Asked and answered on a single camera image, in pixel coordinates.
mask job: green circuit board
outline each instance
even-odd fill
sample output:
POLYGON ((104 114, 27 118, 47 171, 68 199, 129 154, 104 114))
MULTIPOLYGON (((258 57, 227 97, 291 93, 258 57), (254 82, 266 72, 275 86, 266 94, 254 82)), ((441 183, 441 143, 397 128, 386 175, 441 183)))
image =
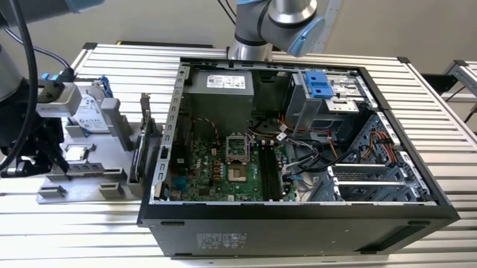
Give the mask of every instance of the green circuit board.
MULTIPOLYGON (((263 201, 258 145, 251 143, 250 161, 247 165, 238 167, 246 171, 244 181, 228 181, 228 168, 234 169, 234 167, 224 161, 224 146, 215 147, 214 142, 194 142, 190 175, 187 176, 187 190, 182 191, 180 200, 196 202, 263 201)), ((276 158, 286 156, 282 146, 275 147, 275 154, 276 158)), ((295 200, 292 189, 290 195, 283 197, 283 201, 288 200, 295 200)))

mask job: ram slot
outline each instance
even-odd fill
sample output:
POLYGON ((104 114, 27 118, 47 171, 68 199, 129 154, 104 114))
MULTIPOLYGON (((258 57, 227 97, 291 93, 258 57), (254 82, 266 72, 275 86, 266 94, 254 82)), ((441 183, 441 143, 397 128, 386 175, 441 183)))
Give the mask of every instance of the ram slot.
POLYGON ((259 149, 259 165, 262 177, 263 200, 278 201, 280 199, 280 185, 274 147, 264 145, 259 149))

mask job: slotted metal surface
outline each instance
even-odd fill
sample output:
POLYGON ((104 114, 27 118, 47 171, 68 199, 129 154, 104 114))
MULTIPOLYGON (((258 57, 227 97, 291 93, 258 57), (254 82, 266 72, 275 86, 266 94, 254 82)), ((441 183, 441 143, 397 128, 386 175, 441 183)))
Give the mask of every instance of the slotted metal surface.
POLYGON ((335 172, 334 175, 339 181, 365 180, 367 178, 367 173, 335 172))
MULTIPOLYGON (((147 92, 152 116, 164 122, 179 57, 224 55, 222 49, 99 45, 81 52, 73 65, 81 78, 108 75, 129 121, 140 119, 139 94, 147 92)), ((0 260, 9 260, 0 263, 3 267, 477 266, 477 180, 462 172, 477 174, 476 141, 411 65, 395 58, 321 54, 295 59, 275 53, 274 60, 366 67, 462 220, 389 256, 171 260, 163 257, 149 230, 136 227, 139 201, 37 205, 41 179, 3 179, 0 260)))

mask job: orange wire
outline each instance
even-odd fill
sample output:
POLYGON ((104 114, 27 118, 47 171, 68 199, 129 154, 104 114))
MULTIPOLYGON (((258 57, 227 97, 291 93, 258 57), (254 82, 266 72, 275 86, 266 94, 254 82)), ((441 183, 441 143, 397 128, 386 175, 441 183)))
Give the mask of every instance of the orange wire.
POLYGON ((361 157, 361 160, 365 160, 366 157, 369 156, 370 152, 371 152, 371 149, 373 149, 373 135, 374 135, 374 132, 370 133, 370 144, 367 146, 367 150, 366 150, 363 156, 361 157))
MULTIPOLYGON (((381 133, 381 135, 382 135, 385 138, 389 138, 389 136, 387 136, 387 134, 386 134, 385 132, 378 131, 378 133, 381 133)), ((387 152, 387 154, 389 154, 390 161, 394 162, 394 163, 397 163, 397 157, 395 157, 395 154, 394 154, 394 152, 393 152, 393 149, 391 149, 390 146, 386 145, 386 144, 383 144, 383 147, 387 148, 387 149, 386 149, 386 152, 387 152)))
MULTIPOLYGON (((284 117, 283 117, 283 114, 282 114, 282 118, 280 118, 280 123, 282 123, 282 125, 284 125, 284 117)), ((338 154, 337 154, 337 151, 335 151, 335 149, 334 149, 333 141, 331 141, 331 131, 330 131, 330 130, 310 130, 310 132, 327 133, 327 143, 330 144, 330 148, 331 148, 334 157, 338 158, 338 154)))

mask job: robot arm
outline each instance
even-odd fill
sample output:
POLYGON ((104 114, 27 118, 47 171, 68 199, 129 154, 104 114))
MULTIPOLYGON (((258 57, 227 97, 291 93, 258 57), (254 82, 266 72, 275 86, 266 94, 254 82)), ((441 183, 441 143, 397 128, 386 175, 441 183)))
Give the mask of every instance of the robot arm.
MULTIPOLYGON (((16 26, 17 21, 28 23, 67 13, 79 13, 85 8, 101 4, 103 1, 0 1, 0 28, 16 26), (21 17, 17 9, 15 12, 11 3, 20 7, 21 17)), ((36 94, 36 90, 32 90, 35 86, 31 86, 36 84, 36 68, 29 68, 29 70, 28 82, 0 46, 0 152, 8 156, 0 163, 0 177, 3 178, 47 173, 53 165, 57 165, 64 172, 68 171, 68 163, 63 158, 60 148, 61 120, 41 117, 44 113, 37 111, 43 104, 53 103, 68 92, 72 92, 68 87, 75 85, 71 83, 68 85, 63 81, 41 82, 36 94)))
POLYGON ((236 0, 235 43, 228 58, 271 60, 272 45, 302 57, 317 43, 325 19, 318 0, 236 0))

